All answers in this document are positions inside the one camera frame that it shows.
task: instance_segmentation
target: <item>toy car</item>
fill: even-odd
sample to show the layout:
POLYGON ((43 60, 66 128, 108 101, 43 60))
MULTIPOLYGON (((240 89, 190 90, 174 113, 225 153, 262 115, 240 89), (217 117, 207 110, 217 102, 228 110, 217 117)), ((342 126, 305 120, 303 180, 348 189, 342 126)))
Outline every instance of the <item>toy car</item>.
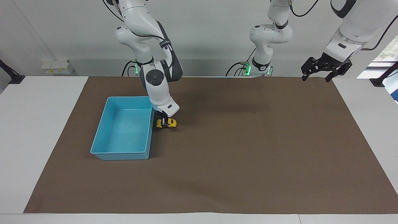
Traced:
POLYGON ((174 119, 167 119, 166 123, 166 118, 158 119, 156 121, 156 127, 157 128, 175 128, 177 126, 177 121, 174 119))

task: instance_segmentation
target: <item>light blue tray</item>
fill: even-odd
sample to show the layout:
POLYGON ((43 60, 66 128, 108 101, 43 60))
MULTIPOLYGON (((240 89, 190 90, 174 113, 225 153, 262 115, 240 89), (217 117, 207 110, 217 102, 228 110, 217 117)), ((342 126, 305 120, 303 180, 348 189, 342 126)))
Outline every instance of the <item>light blue tray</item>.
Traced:
POLYGON ((109 97, 91 154, 102 160, 148 159, 153 119, 149 97, 109 97))

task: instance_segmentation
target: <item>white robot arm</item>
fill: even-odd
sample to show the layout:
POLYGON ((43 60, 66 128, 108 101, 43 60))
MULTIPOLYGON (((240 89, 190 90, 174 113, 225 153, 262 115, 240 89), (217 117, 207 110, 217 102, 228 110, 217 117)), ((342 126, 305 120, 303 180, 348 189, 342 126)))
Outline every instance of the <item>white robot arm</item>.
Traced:
POLYGON ((398 12, 398 0, 331 0, 330 4, 343 23, 322 56, 319 59, 310 57, 301 67, 303 81, 319 71, 331 71, 326 77, 327 82, 344 75, 352 66, 350 57, 398 12))
POLYGON ((256 45, 256 54, 250 65, 252 73, 264 75, 270 65, 273 49, 270 43, 286 43, 293 35, 289 25, 289 1, 271 0, 268 17, 274 22, 268 25, 254 26, 250 31, 250 40, 256 45))
POLYGON ((121 44, 134 51, 137 65, 141 68, 141 82, 154 108, 168 117, 173 116, 179 106, 170 96, 168 82, 178 81, 183 70, 163 26, 150 15, 145 0, 107 2, 116 6, 123 17, 126 26, 116 29, 116 37, 121 44), (143 43, 151 38, 159 41, 166 55, 165 60, 154 62, 149 46, 143 43))

